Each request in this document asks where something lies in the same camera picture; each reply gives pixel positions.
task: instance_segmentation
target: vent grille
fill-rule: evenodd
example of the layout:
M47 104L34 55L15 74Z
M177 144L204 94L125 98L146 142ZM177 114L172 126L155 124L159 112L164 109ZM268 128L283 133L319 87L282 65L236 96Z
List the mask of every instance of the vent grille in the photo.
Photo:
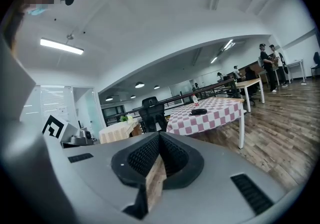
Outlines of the vent grille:
M246 174L232 176L231 180L256 215L263 213L273 205L273 202Z
M90 153L85 153L85 154L79 154L79 155L75 155L75 156L70 156L68 157L70 163L75 163L75 162L79 162L82 160L86 160L89 158L93 158L94 156Z

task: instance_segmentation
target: face mask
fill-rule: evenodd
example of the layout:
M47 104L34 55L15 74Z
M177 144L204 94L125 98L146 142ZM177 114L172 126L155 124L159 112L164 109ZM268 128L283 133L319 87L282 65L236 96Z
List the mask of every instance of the face mask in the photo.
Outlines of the face mask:
M36 9L34 10L28 10L28 14L31 15L39 15L42 14L44 11L46 11L48 9L48 5L47 4L37 4L36 5Z

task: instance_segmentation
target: door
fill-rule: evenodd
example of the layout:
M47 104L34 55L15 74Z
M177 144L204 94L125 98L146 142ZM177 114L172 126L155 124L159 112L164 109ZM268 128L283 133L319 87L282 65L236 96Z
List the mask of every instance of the door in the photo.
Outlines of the door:
M91 129L93 136L99 139L99 132L102 130L102 124L99 118L99 112L96 105L95 92L93 88L90 88L85 94L86 107L90 119Z

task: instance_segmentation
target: bottle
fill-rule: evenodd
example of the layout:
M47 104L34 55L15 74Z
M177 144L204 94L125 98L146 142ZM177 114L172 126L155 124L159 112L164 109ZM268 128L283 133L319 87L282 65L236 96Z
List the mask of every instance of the bottle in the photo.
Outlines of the bottle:
M199 106L199 103L198 103L198 98L196 97L196 95L192 95L192 100L193 100L193 102L194 102L194 105L197 107L197 106Z

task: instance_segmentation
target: wooden floor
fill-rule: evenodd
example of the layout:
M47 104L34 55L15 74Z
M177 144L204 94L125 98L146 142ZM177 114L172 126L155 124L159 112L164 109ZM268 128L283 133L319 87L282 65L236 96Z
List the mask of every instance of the wooden floor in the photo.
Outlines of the wooden floor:
M307 181L320 149L320 80L306 83L295 81L277 93L264 85L265 104L256 100L251 113L244 116L242 149L238 148L237 121L191 137L242 155L289 191Z

